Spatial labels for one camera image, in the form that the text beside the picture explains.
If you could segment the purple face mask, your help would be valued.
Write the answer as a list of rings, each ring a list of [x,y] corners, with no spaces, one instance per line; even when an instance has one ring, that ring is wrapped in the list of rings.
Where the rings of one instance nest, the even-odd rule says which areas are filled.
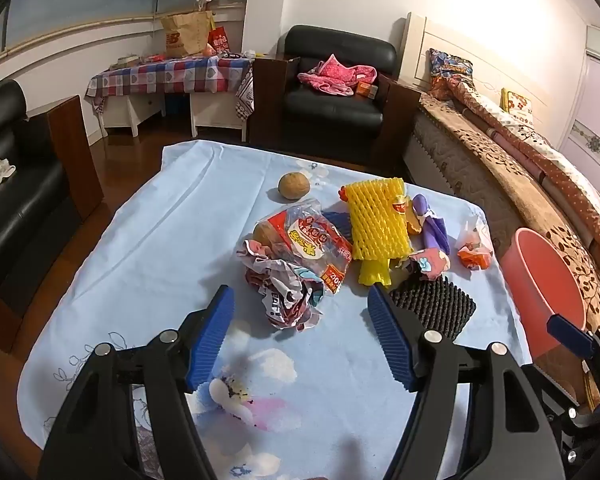
[[[434,213],[428,200],[422,194],[415,195],[412,204],[416,218],[422,228],[420,234],[422,234],[424,247],[440,249],[448,256],[451,249],[444,220]]]

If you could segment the dark wooden side cabinet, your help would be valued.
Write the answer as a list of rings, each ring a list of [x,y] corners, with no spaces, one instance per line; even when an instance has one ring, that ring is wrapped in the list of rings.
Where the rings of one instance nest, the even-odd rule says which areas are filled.
[[[104,198],[85,132],[80,98],[72,96],[28,113],[31,130],[53,145],[64,167],[73,203],[85,220]]]

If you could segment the yellow foam fruit net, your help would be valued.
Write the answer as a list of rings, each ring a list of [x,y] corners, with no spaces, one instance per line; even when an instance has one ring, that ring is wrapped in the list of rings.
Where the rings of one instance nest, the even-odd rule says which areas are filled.
[[[358,282],[391,285],[390,263],[412,253],[405,225],[405,184],[385,178],[345,185],[352,224],[352,258],[361,261]]]

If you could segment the small orange snack packet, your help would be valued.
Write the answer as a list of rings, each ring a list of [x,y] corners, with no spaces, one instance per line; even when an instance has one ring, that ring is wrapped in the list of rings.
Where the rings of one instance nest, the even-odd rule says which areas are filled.
[[[480,217],[465,222],[456,242],[456,253],[469,270],[486,270],[491,265],[494,248],[489,227]]]

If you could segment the brown paper shopping bag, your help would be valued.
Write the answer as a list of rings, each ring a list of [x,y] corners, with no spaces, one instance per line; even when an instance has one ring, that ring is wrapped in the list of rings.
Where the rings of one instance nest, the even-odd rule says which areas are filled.
[[[160,22],[169,58],[201,54],[207,47],[209,32],[214,25],[210,11],[166,15],[160,18]]]

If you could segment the black leather sofa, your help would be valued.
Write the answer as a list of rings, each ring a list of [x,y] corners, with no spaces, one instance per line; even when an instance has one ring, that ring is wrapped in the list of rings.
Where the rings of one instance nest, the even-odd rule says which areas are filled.
[[[21,316],[82,219],[50,136],[28,123],[11,79],[0,82],[0,159],[15,168],[0,183],[0,298]]]

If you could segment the red foam fruit net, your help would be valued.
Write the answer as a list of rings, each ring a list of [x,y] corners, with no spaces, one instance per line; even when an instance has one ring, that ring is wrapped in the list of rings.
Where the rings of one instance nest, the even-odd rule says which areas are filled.
[[[342,186],[339,191],[338,191],[338,195],[340,197],[340,200],[342,200],[343,202],[348,202],[348,196],[347,196],[347,189],[345,186]]]

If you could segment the blue foam fruit net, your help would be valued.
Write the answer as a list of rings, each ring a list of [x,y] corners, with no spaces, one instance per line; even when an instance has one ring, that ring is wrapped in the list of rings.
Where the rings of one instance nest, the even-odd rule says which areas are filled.
[[[353,243],[350,214],[344,211],[324,211],[323,216],[338,230],[350,244]]]

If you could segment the yellow floral pillow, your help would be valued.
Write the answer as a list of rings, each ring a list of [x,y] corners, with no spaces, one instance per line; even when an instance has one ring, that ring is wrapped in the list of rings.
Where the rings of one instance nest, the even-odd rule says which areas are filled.
[[[532,103],[525,96],[503,88],[501,90],[501,109],[518,122],[522,122],[529,127],[533,126]]]

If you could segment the pink cartoon wrapper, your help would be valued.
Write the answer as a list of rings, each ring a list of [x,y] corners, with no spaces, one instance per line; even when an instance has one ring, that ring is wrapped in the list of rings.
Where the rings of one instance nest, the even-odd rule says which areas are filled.
[[[413,252],[407,260],[410,277],[419,281],[435,281],[441,278],[444,272],[449,271],[450,267],[449,256],[439,248],[426,248]]]

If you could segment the printed paper wrapper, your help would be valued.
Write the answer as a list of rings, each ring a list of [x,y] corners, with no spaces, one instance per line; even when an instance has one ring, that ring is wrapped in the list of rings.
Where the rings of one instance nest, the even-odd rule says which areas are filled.
[[[304,266],[277,258],[272,249],[247,238],[236,250],[246,267],[245,278],[262,297],[265,315],[276,330],[308,330],[323,313],[318,306],[325,295],[324,282]]]

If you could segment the black foam fruit net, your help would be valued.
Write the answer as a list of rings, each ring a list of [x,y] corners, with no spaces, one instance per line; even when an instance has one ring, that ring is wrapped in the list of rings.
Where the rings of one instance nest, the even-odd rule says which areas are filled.
[[[398,308],[414,313],[425,330],[455,340],[476,312],[471,296],[446,276],[434,281],[402,282],[389,296]]]

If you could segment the pink plastic trash bucket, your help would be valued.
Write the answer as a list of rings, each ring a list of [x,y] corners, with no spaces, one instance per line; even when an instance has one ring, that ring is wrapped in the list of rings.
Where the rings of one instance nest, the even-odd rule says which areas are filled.
[[[556,348],[546,323],[560,314],[585,329],[585,306],[576,280],[557,250],[541,234],[518,229],[500,259],[505,281],[518,310],[529,351],[536,360]]]

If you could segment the clear red snack bag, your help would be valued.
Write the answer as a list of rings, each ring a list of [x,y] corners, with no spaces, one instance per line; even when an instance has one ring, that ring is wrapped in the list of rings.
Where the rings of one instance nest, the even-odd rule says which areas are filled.
[[[330,292],[338,292],[352,260],[352,245],[323,216],[318,200],[291,204],[261,221],[270,222],[278,233],[277,258],[313,271]]]

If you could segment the yellow fruit peel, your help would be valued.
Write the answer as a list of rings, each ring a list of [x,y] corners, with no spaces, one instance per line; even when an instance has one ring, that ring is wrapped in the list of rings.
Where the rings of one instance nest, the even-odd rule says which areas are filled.
[[[420,224],[418,215],[414,211],[413,201],[409,197],[405,199],[404,218],[408,234],[416,235],[422,232],[422,225]]]

